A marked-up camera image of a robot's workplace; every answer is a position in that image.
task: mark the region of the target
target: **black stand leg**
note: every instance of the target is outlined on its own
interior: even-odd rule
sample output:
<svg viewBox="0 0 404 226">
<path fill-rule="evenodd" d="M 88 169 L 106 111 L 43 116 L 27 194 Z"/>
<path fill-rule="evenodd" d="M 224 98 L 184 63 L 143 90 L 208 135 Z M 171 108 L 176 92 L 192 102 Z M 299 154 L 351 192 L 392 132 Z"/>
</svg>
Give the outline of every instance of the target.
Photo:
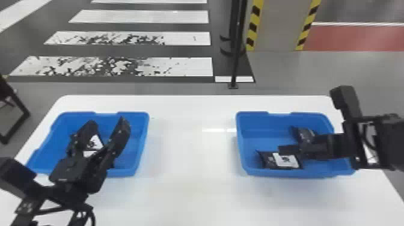
<svg viewBox="0 0 404 226">
<path fill-rule="evenodd" d="M 234 59 L 234 66 L 233 66 L 233 73 L 231 74 L 231 82 L 228 85 L 228 88 L 231 90 L 238 89 L 237 85 L 237 71 L 239 68 L 239 60 L 242 54 L 242 40 L 244 34 L 244 23 L 245 23 L 245 14 L 247 12 L 247 0 L 242 0 L 241 4 L 241 12 L 240 12 L 240 23 L 238 24 L 237 28 L 237 39 L 236 39 L 236 50 L 233 55 Z"/>
<path fill-rule="evenodd" d="M 224 41 L 220 47 L 220 52 L 225 56 L 233 56 L 234 49 L 237 45 L 237 29 L 239 26 L 240 20 L 240 2 L 241 0 L 232 0 L 231 2 L 231 15 L 230 15 L 230 24 L 229 24 L 229 36 L 226 37 L 221 35 L 220 38 Z M 241 55 L 244 55 L 246 52 L 245 48 L 242 46 Z"/>
<path fill-rule="evenodd" d="M 22 111 L 23 114 L 5 135 L 0 134 L 0 142 L 2 144 L 8 144 L 10 138 L 17 132 L 18 128 L 30 115 L 28 109 L 25 107 L 25 105 L 14 93 L 14 90 L 7 84 L 7 82 L 0 74 L 0 99 L 5 101 L 7 97 L 11 97 L 15 105 L 17 105 L 17 107 Z"/>
<path fill-rule="evenodd" d="M 230 12 L 231 13 L 230 24 L 228 26 L 229 27 L 228 35 L 220 35 L 220 39 L 222 41 L 234 40 L 234 38 L 236 37 L 236 27 L 237 27 L 237 20 L 239 18 L 239 11 L 240 11 L 240 0 L 232 0 L 231 12 Z"/>
</svg>

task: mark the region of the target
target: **crosswalk stripe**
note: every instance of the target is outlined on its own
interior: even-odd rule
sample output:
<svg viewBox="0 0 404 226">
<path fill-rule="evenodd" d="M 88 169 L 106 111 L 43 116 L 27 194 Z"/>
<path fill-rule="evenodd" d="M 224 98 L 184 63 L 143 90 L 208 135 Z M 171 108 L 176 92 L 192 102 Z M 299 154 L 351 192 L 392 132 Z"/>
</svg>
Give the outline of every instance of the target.
<svg viewBox="0 0 404 226">
<path fill-rule="evenodd" d="M 82 10 L 70 23 L 209 23 L 206 10 Z"/>
<path fill-rule="evenodd" d="M 0 11 L 0 32 L 37 11 L 51 0 L 21 0 Z"/>
<path fill-rule="evenodd" d="M 209 32 L 58 31 L 45 44 L 210 46 Z"/>
<path fill-rule="evenodd" d="M 231 76 L 215 76 L 215 82 L 217 83 L 231 82 Z M 252 76 L 237 76 L 236 82 L 239 83 L 254 82 L 254 78 Z"/>
<path fill-rule="evenodd" d="M 206 4 L 207 0 L 93 0 L 107 4 Z"/>
<path fill-rule="evenodd" d="M 29 56 L 10 76 L 212 77 L 212 58 Z"/>
</svg>

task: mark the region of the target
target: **hazard stripe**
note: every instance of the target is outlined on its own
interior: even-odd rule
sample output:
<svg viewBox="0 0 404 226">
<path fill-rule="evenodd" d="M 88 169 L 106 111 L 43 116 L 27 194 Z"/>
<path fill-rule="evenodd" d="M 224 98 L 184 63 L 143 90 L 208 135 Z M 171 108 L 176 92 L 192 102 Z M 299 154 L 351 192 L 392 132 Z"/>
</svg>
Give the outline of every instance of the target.
<svg viewBox="0 0 404 226">
<path fill-rule="evenodd" d="M 249 20 L 246 41 L 246 49 L 248 51 L 254 51 L 256 48 L 263 7 L 264 0 L 254 0 L 252 3 L 251 17 Z"/>
<path fill-rule="evenodd" d="M 321 4 L 321 0 L 313 0 L 310 4 L 310 9 L 308 12 L 308 16 L 303 24 L 302 32 L 300 33 L 297 45 L 296 45 L 296 50 L 303 50 L 304 48 L 304 43 L 307 40 L 308 34 L 310 32 L 310 28 L 314 22 L 314 19 L 316 18 L 317 11 L 319 10 Z"/>
</svg>

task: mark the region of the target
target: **blue bin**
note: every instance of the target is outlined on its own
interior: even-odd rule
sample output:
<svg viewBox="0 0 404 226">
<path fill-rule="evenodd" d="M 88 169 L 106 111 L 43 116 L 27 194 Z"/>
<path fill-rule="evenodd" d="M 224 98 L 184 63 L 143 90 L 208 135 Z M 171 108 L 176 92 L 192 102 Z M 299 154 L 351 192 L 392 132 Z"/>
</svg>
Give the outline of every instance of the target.
<svg viewBox="0 0 404 226">
<path fill-rule="evenodd" d="M 303 160 L 302 169 L 266 169 L 257 153 L 278 151 L 278 146 L 297 144 L 290 127 L 306 127 L 318 134 L 334 133 L 334 128 L 323 114 L 291 113 L 269 114 L 268 112 L 239 112 L 237 121 L 237 141 L 241 164 L 252 176 L 325 178 L 351 175 L 355 170 L 348 158 L 329 161 Z"/>
<path fill-rule="evenodd" d="M 147 136 L 149 116 L 145 112 L 119 112 L 97 114 L 95 112 L 66 112 L 56 119 L 50 133 L 38 150 L 30 157 L 27 167 L 36 173 L 50 174 L 60 159 L 66 157 L 70 135 L 86 122 L 94 120 L 104 144 L 114 130 L 120 117 L 130 123 L 131 134 L 122 154 L 115 160 L 115 168 L 108 170 L 108 177 L 130 177 L 139 166 Z"/>
</svg>

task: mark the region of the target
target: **white tabletop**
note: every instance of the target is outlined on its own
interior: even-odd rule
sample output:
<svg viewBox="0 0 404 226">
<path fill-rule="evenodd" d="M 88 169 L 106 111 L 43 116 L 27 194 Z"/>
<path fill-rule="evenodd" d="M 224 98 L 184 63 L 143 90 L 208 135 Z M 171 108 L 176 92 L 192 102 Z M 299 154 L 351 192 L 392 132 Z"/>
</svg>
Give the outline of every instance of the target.
<svg viewBox="0 0 404 226">
<path fill-rule="evenodd" d="M 325 96 L 65 96 L 16 159 L 26 163 L 66 111 L 146 111 L 150 125 L 134 177 L 107 179 L 88 203 L 97 225 L 399 225 L 404 203 L 382 171 L 333 179 L 248 176 L 240 164 L 239 111 L 321 112 L 336 132 L 341 114 Z M 38 176 L 45 183 L 46 176 Z M 0 192 L 0 225 L 19 200 Z M 67 224 L 70 213 L 41 216 L 40 225 Z"/>
</svg>

